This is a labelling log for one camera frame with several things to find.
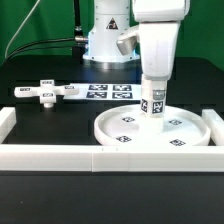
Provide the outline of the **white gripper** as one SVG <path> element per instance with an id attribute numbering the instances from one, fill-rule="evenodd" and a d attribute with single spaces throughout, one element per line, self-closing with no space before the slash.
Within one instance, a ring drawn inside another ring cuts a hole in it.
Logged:
<path id="1" fill-rule="evenodd" d="M 141 23 L 139 43 L 144 76 L 141 98 L 164 100 L 167 82 L 172 74 L 179 22 Z"/>

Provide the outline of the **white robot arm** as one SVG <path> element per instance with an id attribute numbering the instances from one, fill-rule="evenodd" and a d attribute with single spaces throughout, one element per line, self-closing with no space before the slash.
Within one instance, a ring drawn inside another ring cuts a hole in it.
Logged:
<path id="1" fill-rule="evenodd" d="M 181 21 L 190 0 L 93 0 L 94 25 L 83 59 L 104 69 L 140 60 L 142 98 L 163 101 Z"/>

